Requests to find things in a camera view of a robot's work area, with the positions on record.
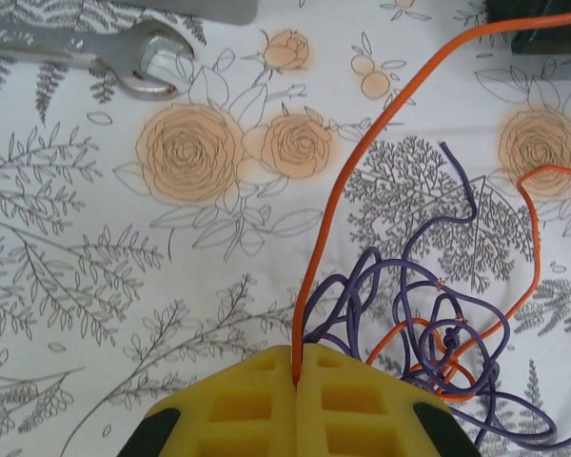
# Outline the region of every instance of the tangled wire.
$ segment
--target tangled wire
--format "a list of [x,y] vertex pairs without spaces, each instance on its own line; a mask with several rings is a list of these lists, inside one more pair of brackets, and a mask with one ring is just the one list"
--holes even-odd
[[[387,343],[399,334],[404,343],[404,369],[401,377],[403,381],[437,394],[446,401],[463,402],[475,396],[485,399],[487,413],[483,421],[458,409],[451,408],[455,416],[480,429],[474,440],[476,447],[481,446],[482,440],[488,432],[501,435],[519,447],[531,451],[543,452],[571,446],[571,437],[556,443],[557,426],[545,412],[521,397],[497,390],[497,382],[500,376],[498,359],[510,338],[510,326],[506,316],[498,308],[484,300],[459,293],[447,287],[427,268],[410,260],[410,252],[415,243],[431,227],[437,224],[469,224],[478,217],[478,207],[463,167],[445,143],[441,143],[440,147],[461,178],[465,197],[471,207],[469,216],[464,218],[445,215],[434,217],[410,237],[404,246],[401,258],[383,259],[377,248],[368,248],[363,252],[348,277],[338,273],[328,276],[314,290],[306,303],[304,328],[311,312],[329,289],[335,285],[341,285],[343,291],[325,322],[307,333],[303,343],[318,343],[321,340],[326,340],[336,345],[345,354],[362,360],[359,349],[360,320],[377,297],[383,269],[398,268],[399,292],[393,299],[391,308],[396,326],[375,347],[366,362],[371,365]],[[408,278],[411,272],[422,276],[423,279],[409,283]],[[422,288],[432,288],[439,292],[428,321],[413,317],[409,303],[409,292]],[[502,338],[492,353],[489,353],[480,333],[468,325],[462,304],[487,309],[501,322]],[[439,319],[439,313],[444,306],[452,309],[453,316],[448,319]],[[403,321],[400,320],[401,311],[404,313]],[[334,326],[342,323],[345,323],[346,327],[346,341],[330,332]],[[423,332],[418,337],[415,333],[415,325],[424,327]],[[467,333],[470,338],[464,345],[461,342],[462,333]],[[477,346],[482,355],[482,373],[478,379],[475,379],[458,361],[459,357],[472,346]],[[413,354],[418,362],[415,366],[411,366]],[[465,376],[469,382],[469,387],[460,387],[453,383],[452,380],[457,373]],[[527,409],[545,423],[546,430],[538,433],[517,433],[507,430],[496,414],[498,399],[513,402]]]

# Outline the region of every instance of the rose illustration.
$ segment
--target rose illustration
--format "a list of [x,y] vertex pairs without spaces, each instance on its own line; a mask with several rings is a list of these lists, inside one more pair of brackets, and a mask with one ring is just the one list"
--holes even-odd
[[220,109],[172,105],[145,125],[136,149],[150,193],[170,203],[200,204],[234,184],[243,132]]
[[[571,121],[554,110],[519,112],[505,127],[499,153],[513,183],[542,165],[571,169]],[[535,195],[557,197],[571,190],[571,176],[547,171],[528,179],[525,187]]]
[[288,178],[309,178],[327,165],[332,134],[322,117],[307,108],[305,114],[289,114],[273,119],[246,134],[246,150],[265,168]]
[[268,40],[263,58],[275,70],[301,69],[308,59],[308,42],[298,31],[282,31]]

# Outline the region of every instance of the black rubber part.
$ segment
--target black rubber part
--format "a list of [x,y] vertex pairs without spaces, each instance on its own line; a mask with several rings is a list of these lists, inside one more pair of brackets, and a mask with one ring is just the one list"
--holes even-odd
[[[571,12],[571,0],[485,0],[488,22]],[[571,54],[571,26],[524,30],[512,41],[515,54]]]
[[168,407],[145,418],[129,437],[117,457],[160,457],[178,419],[180,419],[180,411],[175,407]]
[[413,408],[441,457],[481,457],[480,452],[448,412],[427,403],[417,403]]

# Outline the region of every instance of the wrench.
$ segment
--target wrench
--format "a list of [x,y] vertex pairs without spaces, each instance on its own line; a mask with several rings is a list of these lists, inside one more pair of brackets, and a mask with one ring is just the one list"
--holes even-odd
[[154,19],[118,33],[90,33],[0,21],[0,56],[111,71],[118,83],[141,98],[164,98],[177,89],[148,74],[159,50],[194,56],[176,30]]

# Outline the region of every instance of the orange wire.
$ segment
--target orange wire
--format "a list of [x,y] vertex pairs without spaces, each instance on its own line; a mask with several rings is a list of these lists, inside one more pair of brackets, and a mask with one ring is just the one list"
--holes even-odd
[[[537,209],[535,208],[535,204],[533,203],[533,199],[531,198],[531,196],[526,191],[526,189],[524,188],[523,185],[524,185],[524,182],[527,181],[528,179],[530,179],[533,176],[536,176],[540,173],[546,172],[546,171],[556,171],[556,172],[571,175],[571,169],[566,169],[565,167],[559,167],[556,165],[543,165],[543,166],[537,167],[536,169],[533,169],[533,170],[527,172],[524,176],[522,176],[518,180],[517,185],[516,185],[518,191],[521,193],[522,198],[524,199],[526,205],[529,208],[529,214],[530,214],[530,218],[531,218],[532,235],[533,235],[534,267],[533,267],[533,281],[531,282],[531,285],[528,287],[526,292],[521,296],[521,298],[516,302],[516,304],[514,304],[514,306],[505,313],[505,317],[508,320],[521,308],[521,306],[524,304],[524,302],[526,302],[526,300],[528,300],[528,298],[530,298],[530,296],[533,294],[533,292],[537,289],[537,286],[540,282],[540,277],[541,277],[540,221],[539,221],[539,217],[537,214]],[[422,321],[422,322],[418,322],[418,323],[423,324],[425,327],[429,327],[429,322],[425,321],[424,319],[415,318],[413,320],[413,322],[415,322],[415,321]],[[370,353],[370,357],[368,357],[368,359],[366,360],[366,363],[369,365],[372,365],[372,363],[374,362],[376,357],[379,355],[379,353],[383,350],[383,348],[386,346],[386,344],[391,339],[393,339],[393,337],[396,334],[398,334],[405,327],[406,327],[406,321],[399,323],[396,327],[391,329],[389,331],[389,333],[387,333],[387,335],[383,338],[383,340],[381,340],[381,342]],[[502,327],[503,327],[502,321],[499,321],[499,323],[494,325],[492,328],[490,328],[489,330],[482,333],[481,337],[483,339],[486,339]],[[472,383],[472,384],[475,383],[473,375],[471,375],[471,373],[469,373],[469,371],[467,371],[464,367],[462,367],[459,364],[459,357],[464,352],[466,352],[467,350],[469,350],[470,348],[472,348],[475,345],[476,345],[476,340],[470,339],[464,345],[462,345],[458,350],[456,350],[453,353],[452,359],[450,361],[448,361],[448,363],[445,366],[446,368],[451,368],[450,371],[446,374],[446,376],[444,378],[445,382],[448,383],[450,380],[452,380],[452,378],[455,376],[455,374],[457,372],[460,372],[467,378],[468,381],[470,381],[470,383]],[[422,368],[421,365],[417,364],[414,367],[412,367],[410,370],[411,370],[411,372],[414,372],[414,371],[420,370],[421,368]],[[436,394],[440,398],[442,398],[443,400],[450,401],[450,402],[466,402],[466,401],[474,398],[473,394],[470,394],[470,395],[442,394],[440,389],[438,390],[438,392],[436,392]]]
[[412,78],[412,80],[404,87],[393,102],[391,102],[376,122],[370,127],[368,132],[364,135],[360,143],[358,143],[349,158],[346,160],[345,165],[341,169],[334,187],[330,192],[330,196],[325,206],[322,224],[315,243],[315,248],[311,254],[309,264],[306,268],[305,279],[303,280],[298,294],[298,299],[294,308],[292,329],[292,381],[294,386],[298,385],[301,375],[301,365],[303,362],[303,317],[305,313],[305,303],[308,298],[308,294],[311,291],[317,269],[324,253],[325,244],[330,233],[330,226],[334,219],[334,213],[336,212],[339,198],[345,189],[347,179],[353,173],[362,156],[372,145],[372,142],[383,131],[387,123],[395,116],[395,114],[397,114],[412,94],[427,79],[427,77],[429,77],[429,75],[444,61],[446,57],[465,43],[493,33],[504,33],[515,30],[548,29],[566,25],[571,25],[571,12],[546,17],[501,21],[464,31],[444,45],[427,61],[427,63],[425,63],[421,70]]
[[[535,208],[535,204],[533,203],[533,199],[531,198],[529,193],[526,191],[523,184],[524,184],[524,181],[526,181],[526,180],[528,180],[528,179],[532,178],[533,176],[536,176],[540,173],[543,173],[545,171],[557,171],[560,173],[571,175],[571,169],[566,169],[565,167],[559,167],[556,165],[542,165],[542,166],[537,167],[536,169],[533,169],[533,170],[529,171],[528,173],[526,173],[516,183],[516,188],[521,193],[522,198],[524,199],[524,202],[528,206],[529,213],[531,216],[531,228],[533,230],[534,267],[533,267],[533,281],[531,282],[531,285],[528,287],[528,289],[522,295],[522,297],[514,304],[514,306],[505,313],[505,318],[508,320],[511,319],[512,316],[514,314],[516,314],[516,312],[521,308],[521,306],[524,304],[524,302],[526,302],[526,300],[528,300],[531,297],[531,295],[533,295],[533,292],[535,292],[535,290],[537,289],[537,286],[539,285],[540,279],[541,279],[540,220],[539,220],[539,217],[537,215],[537,210]],[[502,325],[502,322],[500,321],[498,324],[495,324],[489,330],[482,333],[481,337],[483,339],[486,339],[502,327],[503,327],[503,325]],[[461,354],[466,352],[468,349],[472,348],[474,345],[475,345],[475,340],[471,339],[471,340],[467,341],[464,345],[462,345],[459,349],[457,349],[453,353],[453,358],[455,360],[457,360],[457,358],[459,356],[461,356]]]
[[[424,326],[426,328],[429,327],[429,325],[431,324],[429,321],[422,319],[421,317],[413,318],[412,323]],[[384,336],[381,342],[372,350],[372,352],[370,352],[370,355],[368,355],[368,358],[366,359],[365,362],[369,365],[372,365],[376,360],[376,358],[379,356],[379,353],[381,353],[381,351],[384,349],[384,347],[387,346],[389,342],[393,340],[393,338],[398,333],[400,333],[403,329],[405,329],[407,325],[408,325],[407,321],[403,321],[400,322],[396,327],[392,328],[389,331],[389,333],[387,333]],[[432,331],[431,334],[434,336],[434,340],[436,340],[436,344],[438,345],[438,349],[440,350],[440,352],[442,354],[446,353],[446,346],[444,345],[442,339],[440,338],[440,333],[437,330],[434,330]]]

